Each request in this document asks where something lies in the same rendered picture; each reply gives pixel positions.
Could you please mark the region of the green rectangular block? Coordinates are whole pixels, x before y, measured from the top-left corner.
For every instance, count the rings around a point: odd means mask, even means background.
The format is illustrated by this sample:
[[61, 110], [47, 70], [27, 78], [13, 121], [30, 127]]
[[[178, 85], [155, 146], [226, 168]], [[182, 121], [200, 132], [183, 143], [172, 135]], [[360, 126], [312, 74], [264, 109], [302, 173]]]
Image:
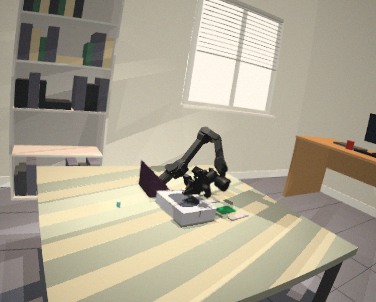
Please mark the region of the green rectangular block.
[[234, 210], [229, 206], [223, 206], [223, 207], [218, 207], [216, 211], [219, 212], [220, 214], [225, 214], [225, 213], [235, 212], [237, 210]]

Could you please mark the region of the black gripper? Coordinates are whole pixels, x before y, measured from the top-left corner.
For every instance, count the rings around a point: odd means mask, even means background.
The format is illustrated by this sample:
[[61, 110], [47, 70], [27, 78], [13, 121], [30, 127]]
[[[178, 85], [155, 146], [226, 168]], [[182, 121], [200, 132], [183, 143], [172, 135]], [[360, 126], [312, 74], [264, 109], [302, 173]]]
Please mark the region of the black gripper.
[[205, 192], [204, 197], [209, 198], [211, 194], [210, 184], [212, 183], [211, 178], [209, 176], [201, 182], [200, 178], [194, 178], [188, 174], [183, 175], [184, 184], [186, 186], [186, 191], [182, 194], [183, 195], [200, 195], [200, 193]]

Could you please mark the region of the grey round disc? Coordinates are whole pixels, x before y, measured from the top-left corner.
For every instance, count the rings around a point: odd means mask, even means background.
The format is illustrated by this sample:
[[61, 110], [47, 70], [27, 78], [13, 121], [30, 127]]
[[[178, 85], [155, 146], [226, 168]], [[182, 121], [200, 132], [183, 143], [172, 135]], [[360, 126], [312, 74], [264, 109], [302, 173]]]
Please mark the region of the grey round disc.
[[199, 204], [199, 199], [190, 195], [184, 195], [184, 199], [182, 199], [183, 194], [181, 193], [169, 194], [168, 196], [182, 207], [193, 207]]

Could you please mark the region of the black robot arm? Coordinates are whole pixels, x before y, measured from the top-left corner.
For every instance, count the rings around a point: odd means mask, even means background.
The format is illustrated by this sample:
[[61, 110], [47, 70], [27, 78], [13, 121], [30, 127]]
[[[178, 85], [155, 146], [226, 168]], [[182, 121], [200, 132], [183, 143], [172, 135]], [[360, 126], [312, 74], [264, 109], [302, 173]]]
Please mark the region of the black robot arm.
[[228, 166], [224, 159], [222, 139], [219, 134], [209, 129], [209, 127], [202, 127], [197, 134], [197, 139], [183, 155], [183, 157], [176, 160], [172, 164], [166, 164], [164, 167], [166, 170], [159, 177], [157, 177], [166, 185], [172, 178], [177, 179], [185, 175], [189, 170], [189, 168], [187, 167], [189, 162], [196, 155], [199, 149], [208, 142], [214, 143], [216, 154], [214, 167], [216, 168], [219, 175], [214, 170], [214, 168], [209, 168], [208, 172], [207, 170], [203, 170], [195, 166], [192, 169], [192, 172], [194, 174], [193, 178], [198, 177], [200, 178], [201, 182], [203, 182], [206, 177], [209, 176], [212, 183], [214, 182], [214, 185], [218, 189], [220, 189], [221, 191], [227, 190], [231, 182], [230, 179], [226, 178]]

